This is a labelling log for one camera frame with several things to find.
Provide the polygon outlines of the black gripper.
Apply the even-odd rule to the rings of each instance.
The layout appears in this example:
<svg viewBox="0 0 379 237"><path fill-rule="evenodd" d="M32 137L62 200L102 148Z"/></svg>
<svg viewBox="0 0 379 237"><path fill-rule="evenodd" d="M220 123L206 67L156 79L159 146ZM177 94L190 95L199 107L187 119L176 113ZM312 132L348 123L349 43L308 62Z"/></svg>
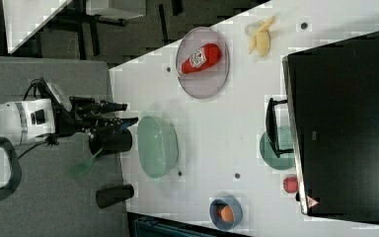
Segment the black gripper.
<svg viewBox="0 0 379 237"><path fill-rule="evenodd" d="M71 136L77 132L91 132L92 129L126 130L138 123L139 118L105 118L105 114L125 111L127 104L111 103L105 100L97 102L93 98L70 97L71 110L68 111L60 102L52 100L55 133L52 141Z"/></svg>

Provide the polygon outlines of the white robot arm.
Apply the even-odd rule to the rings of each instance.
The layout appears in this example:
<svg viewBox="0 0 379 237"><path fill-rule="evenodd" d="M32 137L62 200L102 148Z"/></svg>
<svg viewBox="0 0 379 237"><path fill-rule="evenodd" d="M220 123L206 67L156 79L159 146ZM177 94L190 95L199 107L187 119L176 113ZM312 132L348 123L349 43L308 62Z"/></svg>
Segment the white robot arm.
<svg viewBox="0 0 379 237"><path fill-rule="evenodd" d="M126 104L81 97L71 97L67 103L45 98L0 104L0 158L9 165L9 177L0 185L0 201L11 196L22 181L17 146L56 145L62 137L84 132L89 135L93 159L104 153L128 151L132 146L129 128L138 119L106 116L126 108Z"/></svg>

